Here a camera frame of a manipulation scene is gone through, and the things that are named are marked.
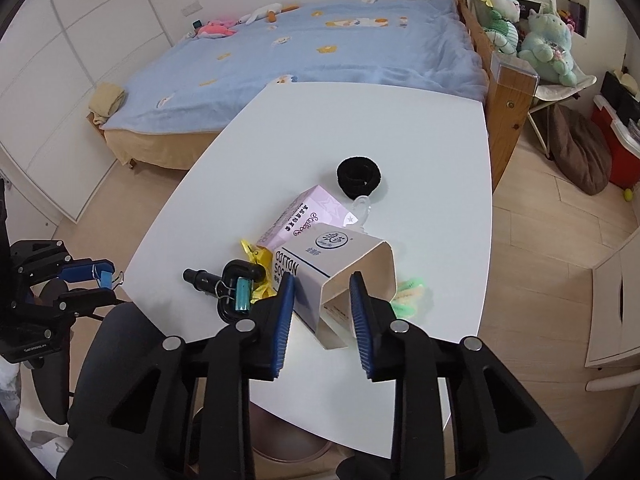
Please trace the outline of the bed with blue blanket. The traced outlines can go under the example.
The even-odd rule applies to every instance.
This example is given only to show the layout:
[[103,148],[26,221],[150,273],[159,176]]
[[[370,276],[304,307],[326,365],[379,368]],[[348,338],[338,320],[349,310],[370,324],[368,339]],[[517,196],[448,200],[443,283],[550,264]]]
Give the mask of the bed with blue blanket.
[[532,66],[490,43],[465,0],[343,0],[239,24],[227,37],[184,38],[125,82],[99,133],[123,164],[187,170],[265,86],[319,81],[482,103],[495,179],[538,84]]

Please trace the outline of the white cotton socks box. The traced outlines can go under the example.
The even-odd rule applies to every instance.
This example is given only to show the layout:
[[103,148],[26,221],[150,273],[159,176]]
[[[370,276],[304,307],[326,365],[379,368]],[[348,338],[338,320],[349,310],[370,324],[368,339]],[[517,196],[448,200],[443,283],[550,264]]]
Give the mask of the white cotton socks box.
[[355,344],[349,279],[356,272],[372,296],[394,298],[393,248],[361,231],[316,223],[272,256],[273,287],[280,287],[285,273],[295,278],[294,311],[326,350]]

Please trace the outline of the person's dark trouser legs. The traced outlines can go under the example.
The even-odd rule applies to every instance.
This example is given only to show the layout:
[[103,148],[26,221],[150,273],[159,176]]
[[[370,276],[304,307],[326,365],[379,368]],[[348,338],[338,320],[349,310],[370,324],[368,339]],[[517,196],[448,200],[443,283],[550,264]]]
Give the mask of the person's dark trouser legs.
[[132,302],[118,304],[105,315],[81,365],[68,412],[67,435],[75,440],[114,396],[138,362],[165,335]]

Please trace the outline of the beige folded blanket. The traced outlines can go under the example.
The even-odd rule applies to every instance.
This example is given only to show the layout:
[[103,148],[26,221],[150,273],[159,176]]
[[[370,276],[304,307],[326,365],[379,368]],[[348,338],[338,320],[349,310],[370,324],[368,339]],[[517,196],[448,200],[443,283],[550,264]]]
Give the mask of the beige folded blanket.
[[101,82],[88,104],[88,109],[93,114],[93,123],[97,126],[105,124],[119,110],[125,98],[124,88],[110,82]]

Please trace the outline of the brown bean bag cushion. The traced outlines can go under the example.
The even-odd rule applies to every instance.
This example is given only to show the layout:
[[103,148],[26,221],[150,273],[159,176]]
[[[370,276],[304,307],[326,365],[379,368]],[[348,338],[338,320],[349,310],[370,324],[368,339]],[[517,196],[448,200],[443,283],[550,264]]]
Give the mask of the brown bean bag cushion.
[[587,195],[601,193],[610,182],[612,155],[598,126],[577,110],[554,104],[547,127],[550,154],[562,174]]

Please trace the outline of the white drawer cabinet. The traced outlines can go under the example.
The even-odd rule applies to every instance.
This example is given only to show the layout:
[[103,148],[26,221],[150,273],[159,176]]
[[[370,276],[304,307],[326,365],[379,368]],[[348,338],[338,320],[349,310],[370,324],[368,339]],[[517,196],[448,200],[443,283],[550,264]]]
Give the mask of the white drawer cabinet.
[[585,367],[639,364],[639,230],[591,270],[592,310]]

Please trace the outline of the teal binder clip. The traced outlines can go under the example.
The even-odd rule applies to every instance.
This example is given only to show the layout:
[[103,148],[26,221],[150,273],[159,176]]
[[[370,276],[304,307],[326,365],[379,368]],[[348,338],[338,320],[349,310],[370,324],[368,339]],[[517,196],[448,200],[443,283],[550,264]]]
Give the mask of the teal binder clip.
[[216,285],[218,310],[226,315],[246,315],[250,312],[253,281],[249,278],[229,278]]

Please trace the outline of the mauve round trash bin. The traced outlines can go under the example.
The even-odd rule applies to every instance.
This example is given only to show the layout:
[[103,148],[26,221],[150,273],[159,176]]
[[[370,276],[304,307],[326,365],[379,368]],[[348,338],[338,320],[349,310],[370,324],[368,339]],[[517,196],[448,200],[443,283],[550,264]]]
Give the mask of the mauve round trash bin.
[[332,443],[250,404],[250,438],[253,450],[282,464],[312,462],[329,451]]

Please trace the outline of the pink plush toy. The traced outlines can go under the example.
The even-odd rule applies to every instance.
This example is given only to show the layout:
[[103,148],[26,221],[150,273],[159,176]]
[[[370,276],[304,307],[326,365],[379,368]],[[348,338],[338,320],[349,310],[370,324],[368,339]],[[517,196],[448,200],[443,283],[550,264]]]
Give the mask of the pink plush toy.
[[198,29],[195,36],[212,39],[230,37],[235,34],[233,27],[236,24],[237,21],[209,21]]

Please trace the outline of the black plastic handle tool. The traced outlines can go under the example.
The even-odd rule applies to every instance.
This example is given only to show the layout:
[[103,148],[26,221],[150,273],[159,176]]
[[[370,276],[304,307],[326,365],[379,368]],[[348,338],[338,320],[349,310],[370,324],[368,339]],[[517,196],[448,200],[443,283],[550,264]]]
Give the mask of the black plastic handle tool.
[[258,263],[234,259],[224,266],[221,275],[186,269],[182,278],[199,292],[215,297],[219,316],[233,323],[250,314],[254,286],[266,278],[266,270]]

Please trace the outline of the small blue binder clip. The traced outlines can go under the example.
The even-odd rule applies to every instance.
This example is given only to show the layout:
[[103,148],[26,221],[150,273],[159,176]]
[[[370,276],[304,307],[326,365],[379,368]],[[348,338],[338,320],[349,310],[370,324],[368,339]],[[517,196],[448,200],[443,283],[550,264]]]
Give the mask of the small blue binder clip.
[[124,272],[119,271],[116,274],[108,271],[96,272],[96,284],[101,288],[115,290],[122,286],[124,282]]

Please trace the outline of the mint green bear plush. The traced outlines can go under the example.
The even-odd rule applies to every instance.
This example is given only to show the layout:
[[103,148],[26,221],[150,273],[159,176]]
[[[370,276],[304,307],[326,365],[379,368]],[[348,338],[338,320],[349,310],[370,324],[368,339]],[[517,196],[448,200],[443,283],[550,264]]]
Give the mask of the mint green bear plush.
[[528,33],[524,37],[518,57],[529,62],[538,76],[550,84],[574,87],[572,29],[559,15],[529,11]]

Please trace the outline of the black hair scrunchie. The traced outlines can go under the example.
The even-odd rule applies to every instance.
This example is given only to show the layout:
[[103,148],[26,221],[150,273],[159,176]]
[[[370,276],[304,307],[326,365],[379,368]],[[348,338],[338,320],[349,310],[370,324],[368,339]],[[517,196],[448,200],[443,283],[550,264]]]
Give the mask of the black hair scrunchie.
[[344,159],[336,168],[337,185],[351,200],[370,196],[380,185],[382,174],[370,158],[352,156]]

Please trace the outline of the green dragon plush toy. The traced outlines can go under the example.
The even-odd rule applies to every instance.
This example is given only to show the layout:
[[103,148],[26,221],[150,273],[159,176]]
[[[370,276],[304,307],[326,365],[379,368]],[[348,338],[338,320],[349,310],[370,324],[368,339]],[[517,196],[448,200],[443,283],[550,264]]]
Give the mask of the green dragon plush toy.
[[520,35],[521,6],[518,0],[475,0],[480,26],[492,46],[500,53],[516,55]]

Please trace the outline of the pink hair accessory card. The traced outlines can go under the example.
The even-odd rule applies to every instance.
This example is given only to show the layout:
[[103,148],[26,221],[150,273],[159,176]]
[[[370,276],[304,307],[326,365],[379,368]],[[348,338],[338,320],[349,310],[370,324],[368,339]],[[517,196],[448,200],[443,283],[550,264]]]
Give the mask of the pink hair accessory card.
[[321,185],[315,185],[299,194],[288,205],[273,225],[262,234],[257,245],[273,252],[289,240],[309,230],[316,223],[342,228],[357,222],[357,217],[332,194]]

